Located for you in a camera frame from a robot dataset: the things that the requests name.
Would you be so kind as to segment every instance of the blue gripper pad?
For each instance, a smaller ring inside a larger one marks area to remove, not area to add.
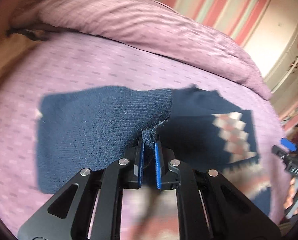
[[[144,148],[145,148],[145,144],[144,144],[144,142],[142,142],[140,158],[139,158],[138,187],[141,187],[141,185],[142,185],[142,178],[143,178],[143,174],[144,174]]]
[[[286,138],[282,138],[281,139],[281,144],[288,148],[291,152],[295,152],[296,151],[296,145],[293,144],[292,142],[290,142],[288,139]]]
[[[159,144],[155,143],[154,153],[156,157],[156,186],[158,189],[161,189],[161,163],[160,163],[160,154],[159,154]]]

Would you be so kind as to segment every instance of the white and brown diamond pattern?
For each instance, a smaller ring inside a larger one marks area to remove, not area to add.
[[[249,159],[256,156],[250,152],[250,144],[247,142],[248,133],[244,131],[245,122],[241,121],[241,113],[213,114],[213,125],[220,128],[219,137],[226,141],[224,150],[231,153],[230,162]]]

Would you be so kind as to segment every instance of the bed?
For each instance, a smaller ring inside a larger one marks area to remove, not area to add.
[[[86,7],[77,6],[81,2]],[[99,7],[90,18],[95,2]],[[78,16],[97,24],[68,20]],[[267,178],[257,190],[271,186],[270,218],[280,222],[290,177],[271,147],[284,133],[259,70],[228,36],[153,0],[40,0],[12,20],[15,28],[41,23],[42,29],[48,25],[62,32],[32,46],[0,87],[0,218],[13,234],[51,196],[37,188],[36,119],[42,96],[106,85],[150,90],[195,84],[252,110],[260,169]],[[235,179],[230,171],[226,176]]]

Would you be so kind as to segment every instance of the metal screw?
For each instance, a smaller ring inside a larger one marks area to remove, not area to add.
[[[90,169],[84,168],[80,171],[81,176],[88,176],[90,174]]]
[[[216,177],[219,175],[218,171],[216,170],[209,170],[208,173],[211,177]]]
[[[127,158],[122,158],[119,160],[120,165],[127,165],[129,163],[129,160]]]
[[[173,160],[170,161],[170,164],[172,166],[179,166],[180,165],[180,161],[177,160],[177,159],[173,159]]]

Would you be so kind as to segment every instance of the pink mattress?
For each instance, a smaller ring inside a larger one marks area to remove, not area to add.
[[[36,184],[36,114],[43,95],[105,85],[149,90],[183,88],[190,84],[217,90],[233,104],[253,110],[261,163],[272,184],[270,218],[278,223],[283,216],[289,176],[283,171],[282,162],[271,154],[271,146],[279,143],[283,132],[268,101],[249,88],[185,63],[109,39],[70,32],[53,34],[49,41],[39,45],[19,63],[0,90],[3,222],[16,234],[51,196],[39,192]],[[134,215],[124,214],[123,223],[127,225]]]

